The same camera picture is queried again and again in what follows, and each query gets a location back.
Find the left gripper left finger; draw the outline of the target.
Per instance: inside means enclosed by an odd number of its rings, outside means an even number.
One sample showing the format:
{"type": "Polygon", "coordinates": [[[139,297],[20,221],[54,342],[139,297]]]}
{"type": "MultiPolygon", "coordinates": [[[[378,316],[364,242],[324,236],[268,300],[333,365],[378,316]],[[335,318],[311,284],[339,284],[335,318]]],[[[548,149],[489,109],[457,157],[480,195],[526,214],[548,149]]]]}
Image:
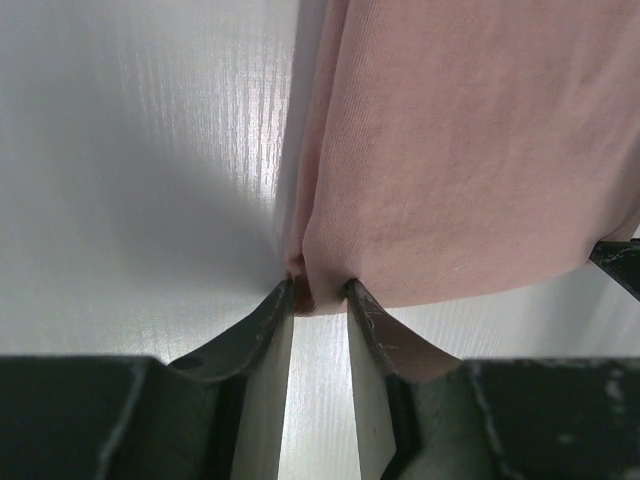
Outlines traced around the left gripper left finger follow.
{"type": "Polygon", "coordinates": [[[274,479],[293,285],[163,363],[148,356],[3,356],[5,479],[274,479]]]}

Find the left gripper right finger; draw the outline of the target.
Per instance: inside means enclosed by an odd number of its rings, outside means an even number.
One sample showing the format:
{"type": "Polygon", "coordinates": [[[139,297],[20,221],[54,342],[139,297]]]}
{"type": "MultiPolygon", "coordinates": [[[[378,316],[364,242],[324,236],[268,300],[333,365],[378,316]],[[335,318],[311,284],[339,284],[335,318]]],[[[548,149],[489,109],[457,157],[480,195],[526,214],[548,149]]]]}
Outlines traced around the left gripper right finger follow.
{"type": "Polygon", "coordinates": [[[635,358],[461,360],[345,287],[365,479],[635,479],[635,358]]]}

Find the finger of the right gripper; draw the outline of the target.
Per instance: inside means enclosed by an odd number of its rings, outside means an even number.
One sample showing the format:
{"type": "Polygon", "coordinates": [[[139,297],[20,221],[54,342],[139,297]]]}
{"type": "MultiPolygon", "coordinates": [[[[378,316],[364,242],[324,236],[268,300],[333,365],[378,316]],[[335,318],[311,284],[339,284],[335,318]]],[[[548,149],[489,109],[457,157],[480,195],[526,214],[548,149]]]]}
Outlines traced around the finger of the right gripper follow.
{"type": "Polygon", "coordinates": [[[640,242],[599,241],[590,261],[637,301],[640,300],[640,242]]]}

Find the pink t shirt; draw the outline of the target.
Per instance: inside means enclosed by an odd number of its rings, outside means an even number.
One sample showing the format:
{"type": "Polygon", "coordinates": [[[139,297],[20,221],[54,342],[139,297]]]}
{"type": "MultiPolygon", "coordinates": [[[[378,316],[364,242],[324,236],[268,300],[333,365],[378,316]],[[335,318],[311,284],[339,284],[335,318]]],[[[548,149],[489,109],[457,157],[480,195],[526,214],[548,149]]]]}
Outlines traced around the pink t shirt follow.
{"type": "Polygon", "coordinates": [[[331,1],[286,262],[300,314],[581,267],[639,225],[635,1],[331,1]]]}

